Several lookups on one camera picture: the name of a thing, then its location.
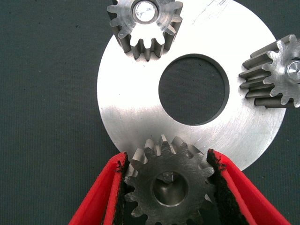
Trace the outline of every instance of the metal gear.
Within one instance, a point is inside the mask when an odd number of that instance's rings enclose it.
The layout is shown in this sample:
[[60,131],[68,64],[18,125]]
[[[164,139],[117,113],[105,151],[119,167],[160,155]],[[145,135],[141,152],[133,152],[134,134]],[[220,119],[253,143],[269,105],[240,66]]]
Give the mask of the metal gear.
[[247,71],[240,77],[247,81],[246,98],[269,108],[300,107],[300,41],[295,35],[280,39],[251,55],[243,63]]
[[107,8],[110,26],[124,52],[135,59],[169,50],[182,22],[182,2],[175,0],[112,0]]
[[199,209],[212,206],[214,186],[207,178],[213,173],[204,154],[181,138],[169,143],[162,135],[160,145],[148,139],[143,150],[136,150],[125,176],[125,183],[135,188],[125,200],[138,202],[131,215],[146,214],[146,225],[184,225],[189,219],[202,224]]

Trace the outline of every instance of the dark green fabric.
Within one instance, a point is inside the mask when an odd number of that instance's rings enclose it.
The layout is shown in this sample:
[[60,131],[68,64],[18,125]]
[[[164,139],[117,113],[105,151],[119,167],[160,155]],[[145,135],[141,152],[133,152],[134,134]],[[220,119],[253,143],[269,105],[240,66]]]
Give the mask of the dark green fabric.
[[[300,37],[299,0],[238,2],[277,38]],[[1,225],[67,224],[106,162],[118,153],[101,122],[96,93],[100,59],[112,36],[109,4],[0,1]],[[192,116],[196,120],[202,113]],[[299,115],[287,111],[273,144],[245,170],[293,224],[300,218]],[[127,224],[135,223],[128,218]]]

